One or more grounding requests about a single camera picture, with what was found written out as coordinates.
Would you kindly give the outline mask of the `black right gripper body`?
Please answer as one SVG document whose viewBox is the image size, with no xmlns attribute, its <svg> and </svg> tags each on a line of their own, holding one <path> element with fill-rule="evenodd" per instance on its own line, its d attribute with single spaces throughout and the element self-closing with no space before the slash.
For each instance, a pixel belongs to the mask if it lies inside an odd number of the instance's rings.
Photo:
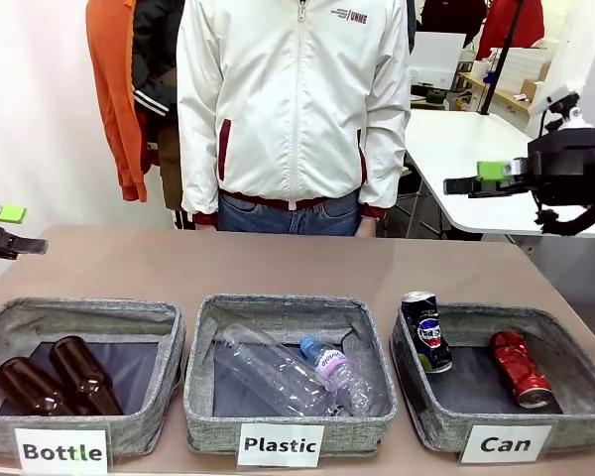
<svg viewBox="0 0 595 476">
<path fill-rule="evenodd" d="M 558 130 L 531 141 L 527 188 L 543 204 L 595 204 L 595 128 Z"/>
</svg>

